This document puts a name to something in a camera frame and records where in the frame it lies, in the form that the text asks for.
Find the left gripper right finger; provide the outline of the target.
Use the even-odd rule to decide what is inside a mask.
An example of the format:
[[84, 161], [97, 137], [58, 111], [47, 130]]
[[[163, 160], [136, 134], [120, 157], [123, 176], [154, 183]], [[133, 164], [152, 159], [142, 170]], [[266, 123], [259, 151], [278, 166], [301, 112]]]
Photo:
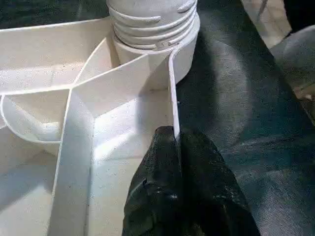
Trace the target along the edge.
[[260, 234], [234, 173], [203, 133], [182, 129], [181, 164], [186, 208], [203, 236]]

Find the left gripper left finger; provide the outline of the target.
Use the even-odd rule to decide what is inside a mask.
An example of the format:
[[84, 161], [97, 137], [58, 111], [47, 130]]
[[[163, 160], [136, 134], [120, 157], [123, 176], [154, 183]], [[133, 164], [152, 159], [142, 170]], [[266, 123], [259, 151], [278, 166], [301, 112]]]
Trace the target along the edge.
[[122, 235], [179, 236], [182, 207], [182, 173], [174, 130], [161, 126], [132, 177]]

